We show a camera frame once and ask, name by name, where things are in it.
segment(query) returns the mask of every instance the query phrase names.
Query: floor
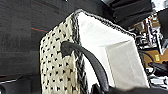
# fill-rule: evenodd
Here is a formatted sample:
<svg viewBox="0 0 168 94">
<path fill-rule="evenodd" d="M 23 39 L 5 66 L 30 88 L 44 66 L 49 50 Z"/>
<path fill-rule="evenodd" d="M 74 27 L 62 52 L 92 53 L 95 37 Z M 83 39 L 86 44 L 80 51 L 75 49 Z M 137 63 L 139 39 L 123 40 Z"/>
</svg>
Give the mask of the floor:
<svg viewBox="0 0 168 94">
<path fill-rule="evenodd" d="M 40 40 L 80 8 L 113 20 L 112 12 L 101 0 L 0 0 L 0 81 L 15 75 L 36 76 L 29 79 L 31 93 L 22 94 L 40 94 Z"/>
</svg>

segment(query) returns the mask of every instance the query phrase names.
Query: black handle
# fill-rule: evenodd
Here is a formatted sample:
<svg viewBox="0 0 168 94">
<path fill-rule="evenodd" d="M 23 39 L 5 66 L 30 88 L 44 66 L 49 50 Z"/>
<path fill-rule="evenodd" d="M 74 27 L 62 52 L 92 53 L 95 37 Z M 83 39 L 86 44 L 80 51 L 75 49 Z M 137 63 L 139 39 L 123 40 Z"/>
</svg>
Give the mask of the black handle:
<svg viewBox="0 0 168 94">
<path fill-rule="evenodd" d="M 103 92 L 108 92 L 109 91 L 109 83 L 108 83 L 107 74 L 106 74 L 103 66 L 99 62 L 99 60 L 94 56 L 94 54 L 92 54 L 90 51 L 88 51 L 87 49 L 85 49 L 84 47 L 82 47 L 78 44 L 64 41 L 61 44 L 62 57 L 65 57 L 67 55 L 71 55 L 71 53 L 74 49 L 77 49 L 78 51 L 82 52 L 85 55 L 85 57 L 89 60 L 90 64 L 92 65 L 92 68 L 96 74 L 96 77 L 99 81 L 101 90 Z"/>
</svg>

